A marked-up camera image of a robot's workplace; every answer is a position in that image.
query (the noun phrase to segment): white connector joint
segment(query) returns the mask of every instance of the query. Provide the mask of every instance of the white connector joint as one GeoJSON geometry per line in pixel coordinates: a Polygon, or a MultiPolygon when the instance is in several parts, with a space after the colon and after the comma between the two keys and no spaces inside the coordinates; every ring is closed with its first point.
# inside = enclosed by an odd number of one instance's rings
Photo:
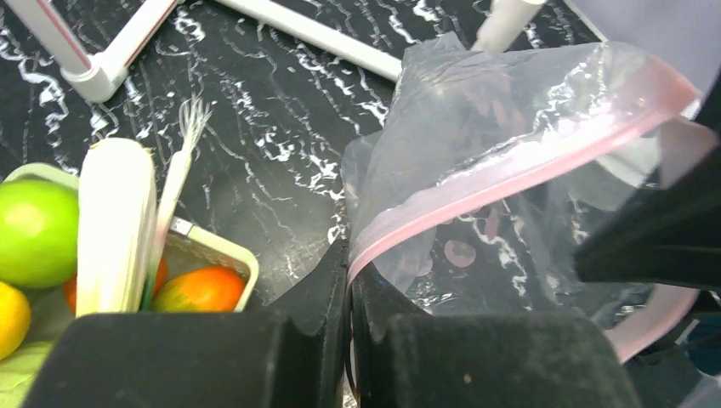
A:
{"type": "Polygon", "coordinates": [[[85,100],[106,102],[128,77],[128,69],[113,59],[104,58],[104,53],[89,55],[89,58],[89,71],[77,75],[61,68],[60,73],[85,100]]]}

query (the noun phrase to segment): white stick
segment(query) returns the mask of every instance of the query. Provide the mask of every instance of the white stick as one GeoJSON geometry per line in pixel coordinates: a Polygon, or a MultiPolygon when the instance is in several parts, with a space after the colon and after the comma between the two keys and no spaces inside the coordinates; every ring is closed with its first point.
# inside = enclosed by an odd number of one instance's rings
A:
{"type": "Polygon", "coordinates": [[[217,0],[381,77],[396,82],[400,60],[269,0],[217,0]]]}
{"type": "Polygon", "coordinates": [[[103,54],[113,64],[130,66],[177,4],[178,0],[148,0],[143,3],[103,54]]]}
{"type": "Polygon", "coordinates": [[[496,54],[506,51],[546,1],[494,0],[491,16],[480,26],[471,49],[496,54]]]}
{"type": "Polygon", "coordinates": [[[60,67],[72,75],[90,71],[85,47],[48,0],[6,0],[10,8],[52,54],[60,67]]]}

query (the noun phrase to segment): green apple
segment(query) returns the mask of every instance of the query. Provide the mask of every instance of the green apple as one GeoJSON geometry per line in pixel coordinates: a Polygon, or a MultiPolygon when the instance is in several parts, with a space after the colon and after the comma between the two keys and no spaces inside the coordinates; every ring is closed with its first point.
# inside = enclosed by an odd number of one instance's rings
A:
{"type": "Polygon", "coordinates": [[[0,184],[0,281],[45,288],[77,266],[77,193],[48,181],[0,184]]]}

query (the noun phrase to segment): gray fabric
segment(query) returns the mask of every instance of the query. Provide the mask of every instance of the gray fabric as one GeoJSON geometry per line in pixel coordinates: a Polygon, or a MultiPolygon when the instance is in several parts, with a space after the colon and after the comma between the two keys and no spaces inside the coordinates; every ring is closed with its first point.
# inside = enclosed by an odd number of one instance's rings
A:
{"type": "Polygon", "coordinates": [[[721,65],[718,0],[566,0],[609,40],[656,54],[703,93],[721,65]]]}

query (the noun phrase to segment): plastic basket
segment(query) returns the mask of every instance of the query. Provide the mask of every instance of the plastic basket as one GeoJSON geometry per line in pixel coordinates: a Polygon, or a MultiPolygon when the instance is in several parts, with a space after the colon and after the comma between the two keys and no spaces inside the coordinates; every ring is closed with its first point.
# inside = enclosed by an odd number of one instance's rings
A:
{"type": "MultiPolygon", "coordinates": [[[[79,181],[77,177],[57,167],[45,163],[31,163],[15,169],[5,182],[28,178],[44,179],[72,190],[77,190],[79,181]]],[[[246,282],[235,312],[244,310],[258,281],[258,260],[250,251],[182,218],[173,217],[167,235],[165,257],[168,279],[209,264],[235,269],[246,282]]]]}

